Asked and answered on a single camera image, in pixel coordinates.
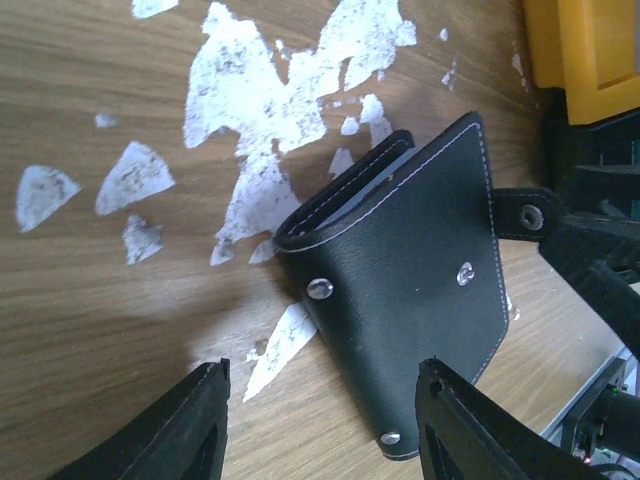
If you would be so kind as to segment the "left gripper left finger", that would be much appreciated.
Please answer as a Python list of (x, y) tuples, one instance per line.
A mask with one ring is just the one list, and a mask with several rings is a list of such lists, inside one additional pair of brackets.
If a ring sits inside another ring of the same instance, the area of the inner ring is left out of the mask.
[(219, 479), (230, 362), (205, 362), (53, 479)]

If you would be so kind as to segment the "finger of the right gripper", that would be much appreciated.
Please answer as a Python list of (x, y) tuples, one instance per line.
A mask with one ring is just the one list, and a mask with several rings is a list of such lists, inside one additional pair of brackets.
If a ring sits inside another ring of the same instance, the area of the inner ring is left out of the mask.
[(639, 223), (624, 218), (566, 215), (539, 252), (639, 356)]

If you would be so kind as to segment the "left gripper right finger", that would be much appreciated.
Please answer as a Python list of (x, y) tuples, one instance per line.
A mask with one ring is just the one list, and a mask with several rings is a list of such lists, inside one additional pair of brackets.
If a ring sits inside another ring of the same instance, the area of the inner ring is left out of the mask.
[(598, 479), (600, 474), (528, 429), (438, 359), (416, 388), (426, 479)]

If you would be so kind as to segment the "black card holder wallet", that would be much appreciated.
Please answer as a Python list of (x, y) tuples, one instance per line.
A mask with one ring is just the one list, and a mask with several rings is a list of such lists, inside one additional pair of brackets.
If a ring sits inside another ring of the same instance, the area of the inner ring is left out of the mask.
[(287, 273), (385, 457), (418, 453), (422, 361), (482, 376), (509, 325), (499, 243), (541, 241), (559, 210), (493, 186), (469, 112), (423, 147), (393, 132), (281, 224)]

